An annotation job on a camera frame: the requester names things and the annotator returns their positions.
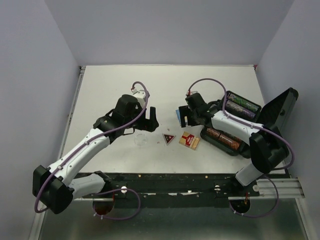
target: triangular object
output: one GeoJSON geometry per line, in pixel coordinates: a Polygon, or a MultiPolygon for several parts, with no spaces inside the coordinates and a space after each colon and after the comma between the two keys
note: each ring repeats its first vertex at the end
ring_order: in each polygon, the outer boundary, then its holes
{"type": "Polygon", "coordinates": [[[175,138],[176,135],[170,135],[170,134],[162,134],[165,143],[168,145],[169,143],[171,143],[171,141],[175,138]]]}

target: white tabletop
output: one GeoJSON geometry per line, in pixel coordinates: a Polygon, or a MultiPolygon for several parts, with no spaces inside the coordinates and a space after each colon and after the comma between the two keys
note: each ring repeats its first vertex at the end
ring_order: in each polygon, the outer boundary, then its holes
{"type": "MultiPolygon", "coordinates": [[[[81,172],[236,173],[251,160],[230,156],[203,139],[196,150],[179,144],[184,131],[200,137],[202,126],[181,128],[175,111],[179,106],[186,105],[187,89],[201,78],[215,78],[227,90],[264,105],[252,66],[87,66],[63,153],[66,154],[81,141],[96,119],[113,109],[123,94],[131,94],[134,81],[141,81],[150,92],[148,106],[156,107],[160,126],[155,132],[143,132],[147,143],[142,146],[134,142],[135,136],[142,133],[139,130],[133,135],[119,137],[99,152],[81,172]],[[163,133],[176,137],[166,145],[163,133]]],[[[221,99],[224,95],[222,88],[211,81],[200,82],[192,90],[197,90],[206,102],[221,99]]]]}

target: purple cable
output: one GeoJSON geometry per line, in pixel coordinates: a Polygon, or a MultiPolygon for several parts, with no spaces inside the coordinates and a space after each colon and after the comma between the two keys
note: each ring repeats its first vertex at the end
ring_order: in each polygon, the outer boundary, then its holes
{"type": "MultiPolygon", "coordinates": [[[[214,81],[214,82],[218,83],[218,84],[223,88],[224,98],[223,98],[223,104],[222,104],[222,111],[223,111],[224,115],[226,115],[226,116],[229,117],[230,119],[236,121],[237,123],[240,123],[240,124],[243,124],[243,125],[245,125],[245,126],[251,127],[251,125],[250,125],[249,123],[246,123],[245,121],[241,121],[241,120],[239,120],[239,119],[237,119],[237,118],[234,118],[234,117],[232,117],[231,115],[229,115],[229,114],[227,113],[227,111],[226,111],[227,90],[226,90],[225,86],[224,86],[220,81],[215,80],[215,79],[213,79],[213,78],[202,78],[202,79],[199,79],[199,80],[195,81],[194,83],[192,83],[192,85],[191,85],[191,86],[189,87],[189,89],[188,89],[188,92],[190,93],[191,88],[192,88],[196,83],[201,82],[201,81],[204,81],[204,80],[214,81]]],[[[291,161],[290,161],[290,163],[289,163],[288,165],[286,165],[286,166],[278,167],[278,168],[275,168],[275,169],[273,169],[273,170],[283,170],[283,169],[287,169],[287,168],[291,167],[291,166],[294,164],[295,158],[296,158],[296,157],[295,157],[295,152],[294,152],[294,150],[293,150],[293,148],[292,148],[292,146],[290,145],[289,142],[287,142],[283,137],[279,136],[278,134],[274,133],[273,131],[270,131],[270,130],[268,130],[268,129],[265,129],[265,128],[259,127],[259,126],[252,126],[252,127],[253,127],[254,129],[259,129],[259,130],[265,131],[265,132],[271,134],[272,136],[276,137],[277,139],[281,140],[282,142],[285,143],[285,145],[288,147],[288,149],[289,149],[290,152],[291,152],[291,161]]]]}
{"type": "Polygon", "coordinates": [[[248,215],[248,214],[244,214],[244,213],[240,213],[240,212],[237,212],[236,210],[234,210],[234,208],[232,207],[231,203],[229,202],[229,206],[231,208],[231,210],[233,211],[234,214],[237,214],[239,216],[242,216],[242,217],[246,217],[246,218],[251,218],[251,219],[257,219],[257,218],[263,218],[263,217],[266,217],[270,214],[272,214],[279,206],[279,192],[278,192],[278,189],[276,187],[276,184],[274,183],[274,181],[272,181],[268,176],[264,176],[266,179],[268,179],[272,185],[274,186],[274,190],[275,190],[275,193],[276,193],[276,201],[275,201],[275,204],[273,206],[273,208],[266,212],[266,213],[263,213],[263,214],[260,214],[260,215],[248,215]]]}
{"type": "Polygon", "coordinates": [[[138,195],[138,193],[133,190],[133,189],[130,189],[130,188],[118,188],[118,189],[113,189],[113,190],[110,190],[110,191],[105,191],[105,192],[100,192],[100,193],[96,193],[95,195],[104,195],[104,194],[111,194],[111,193],[114,193],[114,192],[118,192],[118,191],[129,191],[129,192],[132,192],[134,193],[134,195],[136,196],[137,200],[138,200],[138,207],[136,209],[136,211],[130,215],[130,216],[125,216],[125,217],[112,217],[112,216],[107,216],[107,215],[99,215],[97,212],[96,212],[96,209],[95,209],[95,205],[93,206],[93,210],[94,210],[94,214],[95,215],[98,215],[99,217],[103,217],[104,219],[109,219],[109,220],[116,220],[116,221],[122,221],[122,220],[129,220],[129,219],[132,219],[134,216],[136,216],[139,212],[140,212],[140,208],[141,208],[141,199],[138,195]]]}
{"type": "MultiPolygon", "coordinates": [[[[138,116],[136,116],[133,120],[131,120],[130,122],[120,126],[120,127],[117,127],[117,128],[114,128],[112,130],[109,130],[109,131],[105,131],[103,133],[100,133],[92,138],[90,138],[87,142],[88,143],[91,143],[92,141],[94,141],[95,139],[103,136],[103,135],[106,135],[106,134],[110,134],[110,133],[113,133],[115,131],[118,131],[120,129],[124,129],[128,126],[130,126],[131,124],[133,124],[135,121],[137,121],[141,116],[142,114],[145,112],[145,110],[147,109],[147,105],[148,105],[148,99],[150,97],[150,94],[146,88],[146,86],[140,82],[140,81],[135,81],[133,84],[132,84],[132,88],[135,87],[136,84],[140,84],[145,92],[145,95],[146,95],[146,99],[145,99],[145,103],[144,103],[144,106],[141,110],[141,112],[138,114],[138,116]]],[[[74,150],[73,153],[71,153],[61,164],[60,164],[60,167],[63,167],[64,165],[67,164],[67,162],[70,161],[70,159],[76,155],[83,147],[87,146],[87,144],[83,143],[82,145],[80,145],[76,150],[74,150]]],[[[42,193],[44,192],[44,189],[46,188],[47,184],[49,183],[49,181],[52,179],[52,177],[59,171],[58,168],[56,168],[50,175],[49,177],[44,181],[44,183],[42,184],[37,196],[36,196],[36,199],[35,199],[35,203],[34,203],[34,211],[37,213],[37,214],[40,214],[40,213],[43,213],[44,211],[48,210],[48,207],[44,208],[44,209],[41,209],[39,210],[38,209],[38,204],[40,202],[40,197],[42,195],[42,193]]]]}

